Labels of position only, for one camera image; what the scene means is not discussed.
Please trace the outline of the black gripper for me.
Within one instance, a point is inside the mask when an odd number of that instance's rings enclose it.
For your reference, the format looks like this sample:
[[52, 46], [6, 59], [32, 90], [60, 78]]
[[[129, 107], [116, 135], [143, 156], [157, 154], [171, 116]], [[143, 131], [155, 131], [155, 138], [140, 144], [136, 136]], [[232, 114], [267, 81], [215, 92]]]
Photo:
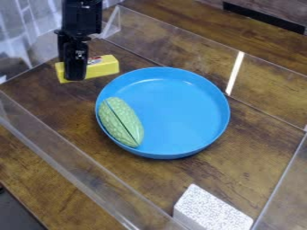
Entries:
[[57, 36], [58, 61], [64, 61], [65, 80], [85, 79], [88, 44], [92, 34], [101, 32], [101, 0], [62, 0], [61, 27]]

